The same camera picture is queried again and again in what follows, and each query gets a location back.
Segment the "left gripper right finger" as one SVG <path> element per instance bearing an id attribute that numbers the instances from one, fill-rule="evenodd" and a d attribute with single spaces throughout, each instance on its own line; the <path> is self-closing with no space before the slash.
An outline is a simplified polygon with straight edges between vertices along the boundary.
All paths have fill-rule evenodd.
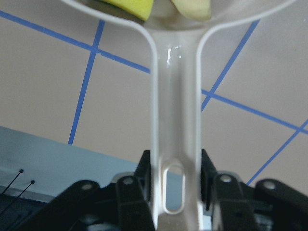
<path id="1" fill-rule="evenodd" d="M 201 154 L 201 196 L 213 231 L 306 231 L 308 197 L 276 179 L 251 187 Z"/>

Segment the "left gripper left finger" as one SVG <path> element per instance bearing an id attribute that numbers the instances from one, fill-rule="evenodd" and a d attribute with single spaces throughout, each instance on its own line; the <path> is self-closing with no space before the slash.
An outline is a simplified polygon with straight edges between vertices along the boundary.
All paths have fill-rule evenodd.
<path id="1" fill-rule="evenodd" d="M 150 151 L 133 173 L 114 176 L 104 188 L 73 183 L 21 225 L 23 231 L 152 231 Z"/>

